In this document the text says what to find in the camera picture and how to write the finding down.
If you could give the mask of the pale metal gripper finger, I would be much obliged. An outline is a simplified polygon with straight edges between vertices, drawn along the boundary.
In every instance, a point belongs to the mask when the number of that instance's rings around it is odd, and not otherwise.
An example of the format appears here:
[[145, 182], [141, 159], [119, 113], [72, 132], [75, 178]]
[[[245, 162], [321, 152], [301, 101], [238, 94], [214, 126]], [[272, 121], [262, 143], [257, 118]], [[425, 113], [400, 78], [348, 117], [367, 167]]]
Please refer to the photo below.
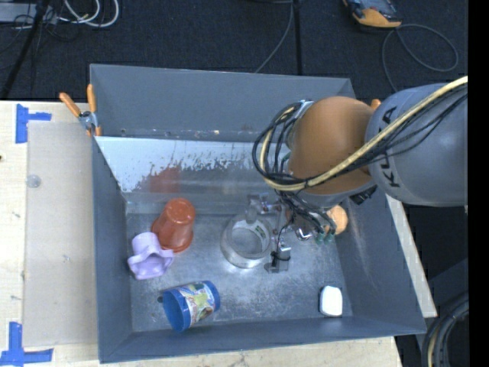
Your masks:
[[287, 271], [291, 259], [291, 247], [288, 245], [279, 245], [271, 251], [270, 261], [264, 264], [264, 269], [268, 273], [280, 273]]
[[277, 208], [268, 202], [267, 194], [248, 195], [247, 223], [254, 223], [259, 216], [275, 215]]

